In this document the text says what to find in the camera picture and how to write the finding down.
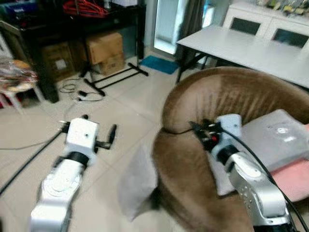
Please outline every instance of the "pink cushion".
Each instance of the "pink cushion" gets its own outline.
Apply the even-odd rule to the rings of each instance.
[[[271,172],[277,185],[292,202],[309,197],[309,161],[298,160]]]

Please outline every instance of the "white chair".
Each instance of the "white chair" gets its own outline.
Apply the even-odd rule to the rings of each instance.
[[[38,88],[38,86],[36,85],[36,83],[33,82],[23,82],[21,84],[19,84],[18,86],[15,87],[11,87],[8,89],[3,89],[0,88],[0,93],[3,93],[12,103],[12,105],[15,107],[15,109],[20,113],[20,114],[24,114],[24,110],[22,105],[20,104],[19,100],[16,97],[17,93],[20,92],[25,92],[28,91],[30,89],[33,89],[35,94],[37,95],[38,99],[40,102],[44,101],[44,97],[40,91],[40,89]],[[8,108],[10,107],[6,101],[6,99],[0,94],[0,102],[2,104],[2,106],[4,108]]]

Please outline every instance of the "curtain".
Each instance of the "curtain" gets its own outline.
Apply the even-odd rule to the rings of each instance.
[[[203,12],[204,12],[205,0],[189,0],[185,9],[185,14],[183,17],[183,23],[181,25],[179,40],[187,37],[202,28]],[[183,57],[184,47],[181,45],[177,46],[175,53],[175,58],[180,61]],[[192,60],[196,52],[190,50],[184,57],[183,62],[187,63]]]

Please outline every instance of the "doormat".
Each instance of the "doormat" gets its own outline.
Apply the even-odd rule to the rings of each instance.
[[[173,74],[179,67],[176,62],[154,56],[146,57],[140,64],[167,74]]]

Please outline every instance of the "brown armchair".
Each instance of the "brown armchair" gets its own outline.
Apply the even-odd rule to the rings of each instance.
[[[159,199],[189,231],[253,231],[237,194],[218,197],[205,151],[189,121],[236,113],[243,124],[284,109],[309,123],[309,95],[265,73],[220,67],[195,73],[169,94],[162,115],[163,128],[153,147],[159,174]]]

